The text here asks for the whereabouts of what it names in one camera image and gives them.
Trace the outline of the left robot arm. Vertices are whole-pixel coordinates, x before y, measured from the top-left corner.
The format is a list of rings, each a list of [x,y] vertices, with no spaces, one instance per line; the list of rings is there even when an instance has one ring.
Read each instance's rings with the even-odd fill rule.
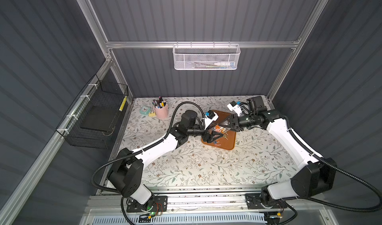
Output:
[[[193,110],[185,111],[181,120],[170,128],[167,137],[144,146],[143,152],[138,155],[115,162],[108,172],[108,181],[123,198],[131,198],[143,210],[150,210],[154,204],[154,195],[142,184],[143,170],[157,158],[186,143],[190,135],[200,136],[207,143],[223,137],[219,132],[208,130],[210,124],[217,120],[218,114],[212,110],[206,112],[203,118],[199,118]]]

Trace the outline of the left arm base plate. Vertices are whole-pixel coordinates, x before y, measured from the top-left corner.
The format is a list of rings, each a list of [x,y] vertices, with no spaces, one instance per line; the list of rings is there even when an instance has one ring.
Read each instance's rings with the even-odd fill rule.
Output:
[[[168,196],[153,195],[146,203],[140,204],[138,201],[129,198],[126,202],[126,211],[128,213],[140,212],[166,212],[168,205]]]

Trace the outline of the white marker in basket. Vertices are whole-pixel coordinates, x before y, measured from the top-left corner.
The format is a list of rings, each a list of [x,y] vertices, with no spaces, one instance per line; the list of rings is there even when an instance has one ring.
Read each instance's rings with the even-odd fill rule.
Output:
[[[215,62],[213,65],[217,66],[217,67],[234,68],[235,67],[235,62],[232,62],[232,61],[221,61],[221,62]]]

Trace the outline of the white mesh wall basket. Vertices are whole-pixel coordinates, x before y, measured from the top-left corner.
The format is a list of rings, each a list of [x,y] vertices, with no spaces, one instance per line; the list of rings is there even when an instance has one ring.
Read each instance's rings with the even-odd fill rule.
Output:
[[[176,70],[236,70],[241,48],[231,43],[188,43],[173,45],[172,52]],[[213,65],[221,61],[235,62],[235,67]]]

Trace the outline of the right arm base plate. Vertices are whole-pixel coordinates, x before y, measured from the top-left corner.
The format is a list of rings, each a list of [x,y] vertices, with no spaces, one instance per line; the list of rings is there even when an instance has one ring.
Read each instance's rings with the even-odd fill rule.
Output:
[[[260,193],[245,194],[247,208],[254,209],[285,209],[287,206],[282,201],[267,201]]]

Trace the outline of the pink pen cup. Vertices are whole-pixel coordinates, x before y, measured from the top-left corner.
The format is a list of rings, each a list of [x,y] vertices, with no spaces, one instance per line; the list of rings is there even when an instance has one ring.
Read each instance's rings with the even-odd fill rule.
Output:
[[[168,105],[165,105],[164,107],[161,108],[154,108],[156,117],[160,120],[167,119],[169,112],[168,112]]]

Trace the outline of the brown wooden tray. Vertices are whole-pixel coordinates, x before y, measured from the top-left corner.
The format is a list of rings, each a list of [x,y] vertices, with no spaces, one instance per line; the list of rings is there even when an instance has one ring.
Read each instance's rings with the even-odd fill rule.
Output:
[[[225,118],[227,118],[228,116],[231,115],[231,113],[228,113],[228,112],[223,112],[223,111],[218,111],[218,110],[213,110],[213,111],[218,114],[218,120],[210,124],[210,126],[209,126],[210,131],[211,131],[211,128],[213,126],[218,125],[219,122],[221,122],[222,120],[224,120]],[[228,132],[228,141],[225,141],[225,144],[222,146],[214,146],[214,145],[212,145],[212,143],[205,143],[203,141],[202,141],[202,143],[205,145],[210,145],[210,146],[225,149],[225,150],[233,150],[234,146],[235,146],[235,141],[236,141],[236,132],[235,131],[229,131]]]

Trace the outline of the small green alarm clock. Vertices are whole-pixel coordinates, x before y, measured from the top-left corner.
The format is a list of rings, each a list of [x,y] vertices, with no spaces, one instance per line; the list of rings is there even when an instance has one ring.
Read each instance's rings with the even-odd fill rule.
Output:
[[[139,110],[141,115],[148,116],[151,113],[151,107],[142,106]]]

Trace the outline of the pile of lollipop candies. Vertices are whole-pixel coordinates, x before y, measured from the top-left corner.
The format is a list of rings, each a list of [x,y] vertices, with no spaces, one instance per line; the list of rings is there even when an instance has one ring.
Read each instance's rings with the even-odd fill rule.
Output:
[[[225,141],[228,141],[228,132],[225,132],[223,137],[215,137],[216,140],[212,142],[214,146],[222,146],[225,144]]]

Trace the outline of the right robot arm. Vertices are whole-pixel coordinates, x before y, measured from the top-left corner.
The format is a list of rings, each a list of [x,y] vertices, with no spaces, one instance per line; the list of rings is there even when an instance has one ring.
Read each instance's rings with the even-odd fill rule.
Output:
[[[297,173],[291,179],[262,188],[260,198],[264,205],[287,198],[307,199],[333,187],[335,161],[322,158],[312,149],[294,132],[285,115],[275,109],[268,110],[259,96],[245,103],[232,101],[227,107],[232,114],[219,126],[236,132],[259,126],[277,139],[297,166]]]

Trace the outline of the pens in pink cup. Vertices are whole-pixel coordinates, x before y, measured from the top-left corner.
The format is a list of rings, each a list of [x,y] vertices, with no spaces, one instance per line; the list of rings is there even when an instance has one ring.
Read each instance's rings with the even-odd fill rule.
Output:
[[[162,97],[159,97],[158,99],[154,99],[152,101],[152,105],[154,108],[161,109],[167,105],[167,102]]]

